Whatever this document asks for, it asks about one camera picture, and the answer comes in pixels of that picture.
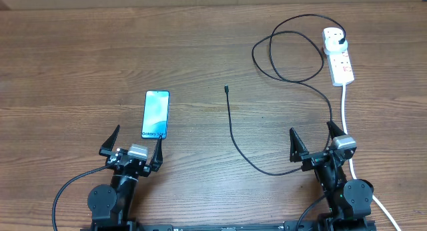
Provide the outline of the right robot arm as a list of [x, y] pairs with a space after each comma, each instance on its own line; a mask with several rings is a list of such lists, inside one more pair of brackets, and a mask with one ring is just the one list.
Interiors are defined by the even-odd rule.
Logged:
[[[300, 162], [303, 172], [313, 170], [323, 196], [314, 201], [297, 221], [284, 222], [285, 230], [375, 230], [371, 214], [373, 185], [363, 179], [348, 180], [342, 166], [356, 151], [355, 139], [333, 121], [327, 122], [332, 143], [324, 151], [310, 153], [295, 129], [290, 129], [290, 161]], [[329, 212], [314, 221], [303, 221], [306, 214], [322, 200]]]

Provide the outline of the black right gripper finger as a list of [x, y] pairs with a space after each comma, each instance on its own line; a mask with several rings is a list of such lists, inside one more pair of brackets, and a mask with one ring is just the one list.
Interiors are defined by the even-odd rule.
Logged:
[[344, 136], [346, 133], [341, 130], [332, 120], [327, 122], [328, 130], [331, 138], [336, 138], [339, 136]]
[[301, 162], [309, 154], [308, 149], [294, 128], [290, 129], [290, 161]]

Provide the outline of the blue Galaxy smartphone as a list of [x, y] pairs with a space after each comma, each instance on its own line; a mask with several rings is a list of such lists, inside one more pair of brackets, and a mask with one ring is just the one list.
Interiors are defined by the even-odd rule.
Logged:
[[141, 137], [143, 139], [166, 139], [169, 115], [170, 92], [149, 90], [145, 95]]

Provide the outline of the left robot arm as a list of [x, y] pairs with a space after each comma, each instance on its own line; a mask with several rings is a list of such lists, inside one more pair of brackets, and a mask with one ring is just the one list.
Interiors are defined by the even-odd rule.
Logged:
[[148, 177], [163, 164], [161, 144], [157, 143], [150, 160], [148, 148], [133, 144], [129, 149], [113, 149], [120, 127], [107, 138], [99, 149], [99, 155], [106, 157], [105, 169], [113, 170], [110, 184], [94, 187], [88, 195], [87, 204], [91, 210], [90, 230], [143, 230], [143, 226], [129, 217], [132, 200], [140, 177]]

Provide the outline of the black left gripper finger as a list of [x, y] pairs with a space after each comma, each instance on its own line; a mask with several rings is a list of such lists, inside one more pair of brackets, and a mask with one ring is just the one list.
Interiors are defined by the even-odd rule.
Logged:
[[118, 133], [120, 130], [120, 125], [117, 125], [113, 133], [104, 141], [101, 145], [101, 151], [112, 151], [115, 141], [117, 139]]
[[151, 172], [157, 172], [161, 165], [163, 164], [163, 154], [162, 154], [162, 140], [163, 137], [160, 136], [157, 139], [157, 143], [153, 152], [153, 156], [151, 158], [151, 161], [149, 163], [150, 171]]

